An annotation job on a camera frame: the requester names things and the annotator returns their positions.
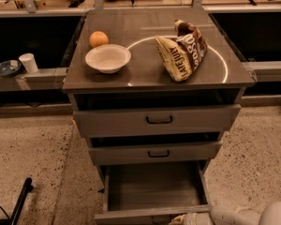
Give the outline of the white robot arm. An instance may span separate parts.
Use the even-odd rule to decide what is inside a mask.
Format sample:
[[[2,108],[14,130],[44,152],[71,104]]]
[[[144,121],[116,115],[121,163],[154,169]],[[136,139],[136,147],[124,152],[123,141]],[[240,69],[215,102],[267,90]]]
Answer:
[[[281,202],[271,202],[261,213],[216,204],[209,212],[177,216],[169,225],[281,225]]]

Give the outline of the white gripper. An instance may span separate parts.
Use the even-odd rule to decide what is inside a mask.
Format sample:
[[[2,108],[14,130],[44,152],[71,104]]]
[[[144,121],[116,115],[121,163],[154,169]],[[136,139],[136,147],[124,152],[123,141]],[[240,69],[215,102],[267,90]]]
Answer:
[[[214,225],[208,213],[187,213],[173,218],[169,225]]]

